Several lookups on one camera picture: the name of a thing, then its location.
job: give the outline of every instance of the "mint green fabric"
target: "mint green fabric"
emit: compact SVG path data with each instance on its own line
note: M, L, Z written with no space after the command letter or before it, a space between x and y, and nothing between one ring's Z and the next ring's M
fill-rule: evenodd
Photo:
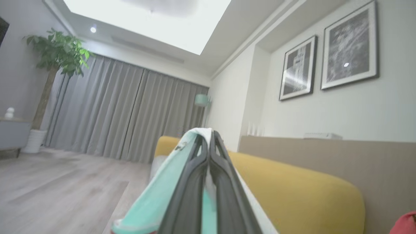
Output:
M211 129L188 131L131 206L125 218L113 223L111 229L115 234L149 234L158 229L198 134L210 142ZM216 205L206 188L203 193L202 219L202 234L216 234Z

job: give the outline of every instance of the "white flower pot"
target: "white flower pot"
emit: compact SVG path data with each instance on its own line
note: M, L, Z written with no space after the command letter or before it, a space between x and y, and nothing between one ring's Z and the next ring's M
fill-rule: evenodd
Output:
M27 145L21 150L22 153L39 153L40 145L45 138L46 131L31 130L29 138L27 139Z

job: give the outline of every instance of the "ceiling light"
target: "ceiling light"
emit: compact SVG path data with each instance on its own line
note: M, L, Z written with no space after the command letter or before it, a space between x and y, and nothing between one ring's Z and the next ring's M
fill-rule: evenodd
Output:
M97 26L93 25L90 30L92 33L95 33L97 31Z

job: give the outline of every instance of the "floor lamp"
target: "floor lamp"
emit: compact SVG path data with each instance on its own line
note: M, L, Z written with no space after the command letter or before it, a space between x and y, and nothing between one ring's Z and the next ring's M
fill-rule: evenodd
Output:
M197 94L195 96L195 106L199 106L199 107L204 107L205 111L204 111L204 115L205 115L205 121L204 121L204 125L203 127L206 127L206 123L207 123L207 110L208 110L208 106L211 103L211 98L208 97L208 95L205 94Z

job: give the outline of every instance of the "television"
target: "television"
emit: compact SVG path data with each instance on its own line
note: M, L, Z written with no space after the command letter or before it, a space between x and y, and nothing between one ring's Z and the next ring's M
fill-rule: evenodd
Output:
M9 24L0 17L0 46L3 42L4 36L6 35L7 29L9 28Z

